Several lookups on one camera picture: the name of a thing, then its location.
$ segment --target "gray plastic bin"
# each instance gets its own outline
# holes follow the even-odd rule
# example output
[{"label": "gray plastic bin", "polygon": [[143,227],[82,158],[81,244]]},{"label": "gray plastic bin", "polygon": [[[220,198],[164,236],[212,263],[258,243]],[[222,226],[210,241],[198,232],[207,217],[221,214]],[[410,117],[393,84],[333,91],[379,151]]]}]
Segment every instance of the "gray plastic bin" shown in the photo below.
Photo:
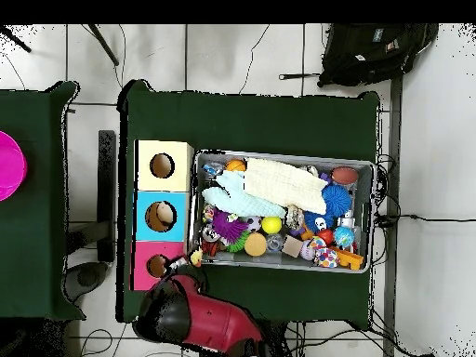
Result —
[{"label": "gray plastic bin", "polygon": [[349,267],[338,267],[334,269],[319,267],[313,265],[301,257],[293,258],[281,252],[267,252],[264,255],[254,258],[248,256],[245,251],[238,253],[218,252],[213,258],[204,255],[204,264],[262,267],[285,270],[304,270],[304,271],[331,271],[346,273],[363,273],[370,267],[372,258],[372,244],[374,231],[374,215],[376,212],[375,193],[377,187],[377,168],[371,162],[343,159],[324,159],[319,157],[290,156],[270,153],[252,153],[252,152],[231,152],[231,151],[207,151],[200,150],[194,155],[193,160],[193,183],[192,201],[191,201],[191,220],[189,232],[189,246],[192,248],[199,244],[200,231],[203,226],[202,211],[205,200],[202,197],[202,190],[205,185],[205,172],[202,166],[209,162],[218,162],[226,164],[231,159],[245,159],[255,157],[259,159],[274,160],[289,165],[314,165],[319,172],[330,171],[338,166],[349,166],[359,173],[359,179],[350,189],[352,193],[352,209],[355,217],[356,242],[359,255],[364,256],[364,263],[359,270],[351,270]]}]

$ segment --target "white towel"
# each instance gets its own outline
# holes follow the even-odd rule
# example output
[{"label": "white towel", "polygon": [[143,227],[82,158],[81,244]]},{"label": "white towel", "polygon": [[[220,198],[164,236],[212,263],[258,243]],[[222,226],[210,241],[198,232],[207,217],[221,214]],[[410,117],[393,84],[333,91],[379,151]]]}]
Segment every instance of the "white towel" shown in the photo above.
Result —
[{"label": "white towel", "polygon": [[245,192],[277,205],[295,205],[324,215],[321,190],[326,185],[325,180],[292,165],[251,157],[246,160]]}]

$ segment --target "black backpack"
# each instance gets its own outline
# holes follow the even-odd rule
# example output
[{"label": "black backpack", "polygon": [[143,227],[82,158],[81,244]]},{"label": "black backpack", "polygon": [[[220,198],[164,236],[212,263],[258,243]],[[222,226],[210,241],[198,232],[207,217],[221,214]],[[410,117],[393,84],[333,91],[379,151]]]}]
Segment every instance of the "black backpack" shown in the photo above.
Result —
[{"label": "black backpack", "polygon": [[333,23],[318,87],[374,84],[408,73],[438,23]]}]

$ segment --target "red ball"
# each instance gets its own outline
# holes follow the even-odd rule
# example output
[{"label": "red ball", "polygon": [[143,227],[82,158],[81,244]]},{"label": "red ball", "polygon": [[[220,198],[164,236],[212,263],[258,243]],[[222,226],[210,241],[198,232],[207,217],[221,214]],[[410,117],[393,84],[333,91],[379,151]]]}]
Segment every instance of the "red ball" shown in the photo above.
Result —
[{"label": "red ball", "polygon": [[350,185],[359,177],[359,173],[350,167],[337,167],[332,170],[332,180],[341,185]]},{"label": "red ball", "polygon": [[330,229],[319,231],[317,236],[321,237],[327,246],[331,245],[331,243],[334,241],[334,233]]}]

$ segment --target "circular hole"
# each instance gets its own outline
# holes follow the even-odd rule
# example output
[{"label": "circular hole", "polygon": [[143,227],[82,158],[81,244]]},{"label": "circular hole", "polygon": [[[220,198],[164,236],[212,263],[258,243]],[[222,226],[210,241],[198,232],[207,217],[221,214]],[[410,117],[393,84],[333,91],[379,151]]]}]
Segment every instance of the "circular hole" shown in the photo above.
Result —
[{"label": "circular hole", "polygon": [[175,164],[172,157],[166,153],[156,154],[151,159],[152,174],[161,179],[166,179],[174,173]]},{"label": "circular hole", "polygon": [[169,231],[176,221],[177,212],[167,201],[152,203],[145,212],[145,222],[154,231]]},{"label": "circular hole", "polygon": [[147,272],[154,278],[160,278],[165,274],[165,265],[168,258],[164,255],[155,255],[147,261]]}]

